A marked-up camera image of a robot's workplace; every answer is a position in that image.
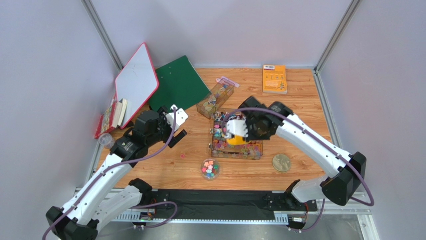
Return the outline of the yellow plastic scoop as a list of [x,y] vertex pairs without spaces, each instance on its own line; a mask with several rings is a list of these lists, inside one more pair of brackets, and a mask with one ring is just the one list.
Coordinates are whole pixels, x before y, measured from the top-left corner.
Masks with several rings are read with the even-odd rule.
[[242,136],[231,135],[230,138],[226,138],[226,142],[231,146],[242,146],[251,143]]

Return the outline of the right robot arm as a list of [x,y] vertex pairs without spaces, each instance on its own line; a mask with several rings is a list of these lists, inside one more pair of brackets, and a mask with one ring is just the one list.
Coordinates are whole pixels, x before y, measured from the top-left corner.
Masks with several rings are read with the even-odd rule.
[[360,186],[368,189],[365,182],[367,158],[360,152],[351,154],[329,142],[281,102],[266,106],[251,96],[224,117],[222,128],[230,144],[236,139],[245,144],[269,141],[278,136],[321,167],[324,176],[296,180],[287,188],[285,193],[292,205],[328,199],[338,206],[346,206],[350,200],[356,200],[354,194]]

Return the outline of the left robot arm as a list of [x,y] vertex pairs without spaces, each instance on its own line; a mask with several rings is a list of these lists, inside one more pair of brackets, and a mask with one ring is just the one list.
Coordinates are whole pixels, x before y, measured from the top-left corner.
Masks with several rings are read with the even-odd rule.
[[137,164],[173,148],[187,132],[176,131],[189,116],[176,105],[171,111],[143,111],[123,137],[110,149],[102,166],[86,185],[62,207],[51,207],[46,213],[49,228],[43,239],[53,233],[61,240],[95,240],[102,229],[126,210],[144,202],[152,190],[146,182],[135,179],[116,196],[105,200],[114,186]]

